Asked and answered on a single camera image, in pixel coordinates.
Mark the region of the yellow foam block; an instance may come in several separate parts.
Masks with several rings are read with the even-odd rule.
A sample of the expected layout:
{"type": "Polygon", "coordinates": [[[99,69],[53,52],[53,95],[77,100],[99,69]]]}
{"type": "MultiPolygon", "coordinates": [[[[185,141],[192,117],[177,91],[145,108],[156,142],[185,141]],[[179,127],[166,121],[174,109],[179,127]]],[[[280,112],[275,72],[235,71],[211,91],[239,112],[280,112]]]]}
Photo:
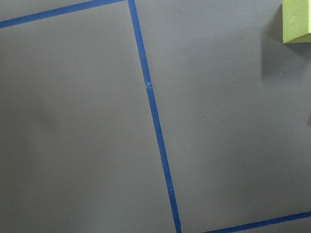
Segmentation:
{"type": "Polygon", "coordinates": [[[284,0],[282,3],[283,43],[311,42],[311,1],[284,0]]]}

